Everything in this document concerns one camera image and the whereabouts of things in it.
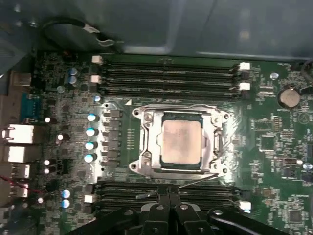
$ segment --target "black cable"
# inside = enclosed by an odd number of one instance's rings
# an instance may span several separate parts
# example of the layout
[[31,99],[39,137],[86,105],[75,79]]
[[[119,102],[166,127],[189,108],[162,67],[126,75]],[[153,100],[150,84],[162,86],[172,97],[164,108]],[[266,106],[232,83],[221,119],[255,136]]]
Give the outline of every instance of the black cable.
[[112,46],[115,45],[114,43],[114,40],[109,37],[108,35],[106,35],[105,33],[103,32],[100,32],[98,29],[96,28],[92,28],[93,30],[89,31],[88,29],[85,29],[88,28],[88,27],[91,27],[90,25],[88,25],[87,23],[85,22],[82,22],[80,20],[77,20],[77,19],[72,19],[72,18],[67,18],[67,17],[53,17],[53,18],[49,18],[47,19],[43,24],[42,26],[40,27],[40,32],[41,32],[41,35],[43,38],[45,38],[45,40],[50,44],[52,45],[53,47],[55,47],[56,49],[58,50],[64,50],[58,43],[56,43],[53,39],[49,38],[47,33],[46,33],[46,30],[53,26],[53,25],[57,25],[57,24],[70,24],[70,25],[74,25],[74,26],[77,26],[77,27],[80,27],[84,30],[86,30],[87,32],[89,33],[92,33],[96,40],[98,41],[98,43],[103,46],[103,47],[106,47],[102,44],[102,42],[106,41],[106,40],[110,40],[110,42],[112,43]]
[[308,64],[313,63],[313,59],[307,60],[301,67],[301,75],[306,79],[307,82],[310,83],[310,85],[312,85],[313,83],[313,78],[305,71],[306,66],[308,66]]

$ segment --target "electrolytic capacitor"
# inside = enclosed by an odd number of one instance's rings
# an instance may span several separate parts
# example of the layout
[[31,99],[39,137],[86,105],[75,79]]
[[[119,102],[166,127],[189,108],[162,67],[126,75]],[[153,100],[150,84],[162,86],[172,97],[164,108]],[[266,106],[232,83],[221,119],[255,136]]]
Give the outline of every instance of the electrolytic capacitor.
[[93,101],[97,104],[102,104],[103,103],[103,97],[99,96],[99,95],[96,95],[94,98],[93,98]]
[[70,206],[69,200],[64,199],[64,200],[61,202],[61,207],[62,207],[62,208],[68,208],[69,206]]
[[99,121],[99,116],[96,114],[88,114],[87,120],[88,121]]
[[58,121],[57,121],[57,119],[55,119],[54,117],[46,117],[46,118],[45,118],[45,123],[57,124]]
[[68,78],[68,83],[71,84],[72,86],[76,87],[79,83],[77,80],[77,77],[71,76]]
[[69,135],[68,134],[58,134],[57,139],[60,141],[68,141],[69,140]]
[[69,69],[69,75],[71,75],[71,76],[78,76],[77,68],[70,68]]
[[87,136],[97,136],[98,134],[99,134],[99,131],[97,129],[88,128],[86,130],[86,135]]
[[57,160],[55,158],[50,158],[44,161],[44,165],[55,165],[57,163]]
[[61,192],[61,196],[62,196],[63,198],[69,198],[69,197],[70,197],[70,191],[67,190],[67,189],[63,190],[63,191]]
[[87,154],[84,157],[84,160],[86,163],[92,163],[96,159],[97,159],[97,155],[95,153]]
[[55,171],[56,171],[56,167],[55,166],[50,166],[50,167],[44,169],[44,173],[45,174],[50,174],[50,173],[53,173]]
[[58,86],[57,87],[57,92],[60,93],[60,94],[64,93],[65,92],[65,87],[64,86]]
[[97,143],[96,142],[87,142],[86,144],[85,144],[85,148],[87,149],[87,150],[92,150],[92,149],[95,149],[96,147],[97,147]]

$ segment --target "metal load plate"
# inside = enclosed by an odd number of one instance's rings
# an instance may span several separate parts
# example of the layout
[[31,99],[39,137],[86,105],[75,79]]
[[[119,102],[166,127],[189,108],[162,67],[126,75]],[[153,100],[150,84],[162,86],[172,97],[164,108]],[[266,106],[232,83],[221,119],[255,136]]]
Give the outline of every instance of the metal load plate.
[[133,110],[140,119],[138,174],[160,179],[201,179],[225,175],[221,163],[223,123],[231,114],[215,106],[150,104]]

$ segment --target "green circuit board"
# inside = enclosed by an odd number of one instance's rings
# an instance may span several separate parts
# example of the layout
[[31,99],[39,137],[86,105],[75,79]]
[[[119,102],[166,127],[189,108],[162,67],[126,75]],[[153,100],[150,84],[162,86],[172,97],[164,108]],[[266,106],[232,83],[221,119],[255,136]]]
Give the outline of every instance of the green circuit board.
[[[59,183],[60,190],[70,189],[73,192],[70,208],[60,207],[61,196],[57,193],[46,204],[37,206],[42,213],[41,234],[64,234],[90,221],[93,215],[84,213],[82,209],[83,187],[99,179],[134,183],[184,183],[179,180],[146,179],[128,169],[129,163],[138,159],[140,139],[140,120],[132,115],[132,110],[158,103],[200,103],[215,105],[230,112],[232,120],[224,129],[230,145],[223,160],[231,172],[219,179],[220,184],[251,192],[252,209],[247,216],[292,235],[313,234],[313,172],[304,167],[304,164],[313,164],[313,96],[301,95],[299,104],[294,108],[282,107],[277,98],[287,85],[298,90],[308,86],[300,71],[292,68],[293,62],[101,54],[106,62],[98,68],[104,67],[107,61],[143,63],[147,68],[149,63],[192,68],[231,67],[249,62],[250,70],[245,82],[250,83],[250,90],[246,98],[214,100],[206,97],[206,91],[200,88],[197,94],[193,94],[194,98],[179,92],[170,96],[163,92],[158,97],[149,97],[147,92],[147,95],[140,97],[142,91],[138,94],[135,87],[124,91],[117,88],[111,90],[116,92],[114,94],[105,95],[104,92],[103,102],[99,105],[94,102],[94,96],[105,90],[105,87],[103,84],[90,83],[90,76],[97,73],[92,67],[91,56],[79,54],[74,60],[64,61],[57,53],[38,54],[33,86],[36,87],[36,95],[42,99],[42,110],[36,121],[43,121],[44,117],[50,116],[58,120],[58,124],[51,125],[50,141],[44,147],[43,160],[51,156],[72,160],[69,173],[59,178]],[[67,83],[70,68],[79,71],[79,83],[75,87]],[[277,73],[278,78],[271,78],[272,73]],[[140,78],[136,82],[138,86],[147,84]],[[58,86],[64,86],[65,92],[57,92]],[[158,84],[153,83],[153,86],[158,88],[158,92],[161,89]],[[112,161],[111,165],[88,164],[84,162],[84,156],[88,153],[85,143],[96,140],[93,139],[95,137],[86,136],[85,131],[90,127],[99,128],[99,124],[88,122],[87,115],[102,115],[111,110],[121,112],[120,117],[110,118],[119,122],[111,129],[119,133],[114,139],[119,142],[114,149],[118,152],[118,161]],[[56,145],[55,136],[60,132],[69,133],[70,140]],[[107,156],[102,156],[102,160],[107,159]],[[46,175],[40,179],[40,184],[44,185],[53,178],[54,175]]]

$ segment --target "black memory slot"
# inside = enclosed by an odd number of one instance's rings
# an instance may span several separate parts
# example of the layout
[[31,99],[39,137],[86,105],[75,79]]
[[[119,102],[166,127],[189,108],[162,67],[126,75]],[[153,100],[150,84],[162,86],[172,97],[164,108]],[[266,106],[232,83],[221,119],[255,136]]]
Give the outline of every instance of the black memory slot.
[[179,100],[198,100],[198,101],[229,101],[236,102],[239,98],[236,94],[215,94],[215,93],[192,93],[192,92],[166,92],[153,91],[148,89],[120,89],[120,90],[100,90],[103,96],[118,97],[145,97],[145,98],[161,98],[161,99],[179,99]]
[[176,65],[176,64],[153,64],[153,63],[121,63],[111,62],[108,64],[108,69],[116,70],[172,70],[172,71],[197,71],[197,72],[218,72],[218,73],[233,73],[233,68],[218,67],[218,66],[199,66],[199,65]]
[[164,89],[164,90],[188,90],[188,91],[200,91],[200,92],[217,92],[217,93],[227,93],[230,92],[232,85],[228,86],[218,86],[215,84],[205,84],[205,83],[170,83],[170,82],[142,82],[142,81],[110,81],[106,80],[105,86],[111,88],[138,88],[141,89]]
[[146,80],[173,80],[173,81],[196,81],[196,82],[212,82],[218,83],[233,83],[234,77],[228,74],[218,73],[151,73],[151,72],[109,72],[106,77],[116,79],[146,79]]
[[[153,192],[157,189],[157,184],[149,183],[126,183],[111,181],[98,182],[97,195],[100,201],[97,206],[103,211],[113,211],[120,207],[132,207],[136,210],[151,202],[156,202],[156,196],[151,196],[142,200],[135,197],[138,194]],[[179,191],[182,202],[197,204],[203,212],[212,207],[233,207],[234,193],[230,187],[219,185],[194,185],[182,188]]]

